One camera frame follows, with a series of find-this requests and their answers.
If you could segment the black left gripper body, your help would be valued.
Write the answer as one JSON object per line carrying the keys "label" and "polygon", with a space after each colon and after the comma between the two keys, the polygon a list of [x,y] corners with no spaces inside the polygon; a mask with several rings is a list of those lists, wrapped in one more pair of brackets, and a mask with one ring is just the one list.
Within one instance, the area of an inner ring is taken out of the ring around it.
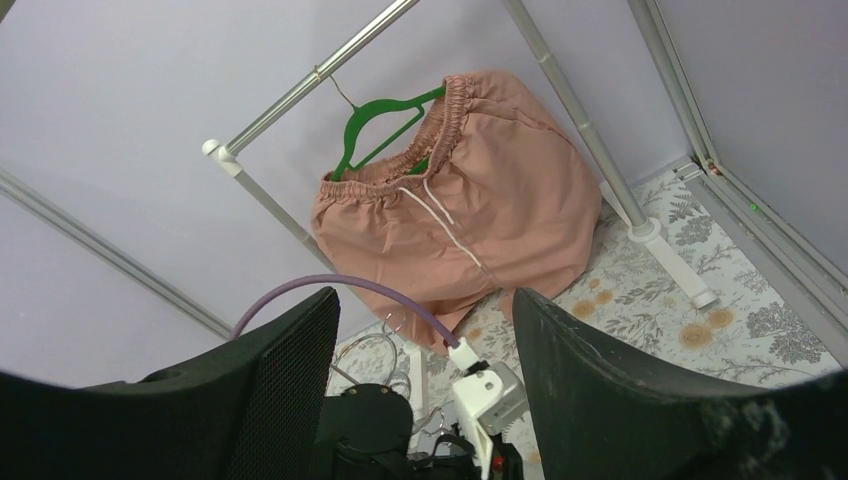
{"label": "black left gripper body", "polygon": [[522,479],[518,450],[493,438],[485,474],[470,441],[453,424],[428,452],[408,454],[413,430],[409,402],[378,384],[353,386],[323,400],[309,479]]}

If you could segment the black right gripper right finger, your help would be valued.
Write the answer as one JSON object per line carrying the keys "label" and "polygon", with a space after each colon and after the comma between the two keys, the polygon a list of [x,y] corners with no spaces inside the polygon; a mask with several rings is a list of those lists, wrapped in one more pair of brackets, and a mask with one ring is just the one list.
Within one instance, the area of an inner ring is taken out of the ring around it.
{"label": "black right gripper right finger", "polygon": [[651,356],[531,289],[516,345],[548,479],[843,479],[847,375],[776,389]]}

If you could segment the chrome wine glass rack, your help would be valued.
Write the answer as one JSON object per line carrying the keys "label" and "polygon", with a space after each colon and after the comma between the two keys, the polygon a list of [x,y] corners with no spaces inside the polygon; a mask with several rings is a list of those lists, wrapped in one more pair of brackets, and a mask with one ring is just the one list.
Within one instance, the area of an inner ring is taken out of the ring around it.
{"label": "chrome wine glass rack", "polygon": [[342,342],[331,360],[327,392],[360,383],[386,386],[410,401],[413,436],[434,438],[448,428],[438,382],[450,368],[445,358],[404,339],[401,330],[407,323],[406,314],[390,313],[381,326]]}

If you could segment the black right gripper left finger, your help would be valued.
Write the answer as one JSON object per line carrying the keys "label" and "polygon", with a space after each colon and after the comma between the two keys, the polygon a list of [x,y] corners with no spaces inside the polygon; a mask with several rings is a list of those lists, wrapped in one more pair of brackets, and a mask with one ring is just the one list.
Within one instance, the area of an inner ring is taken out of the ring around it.
{"label": "black right gripper left finger", "polygon": [[135,383],[3,374],[5,479],[305,479],[336,343],[325,287],[239,338]]}

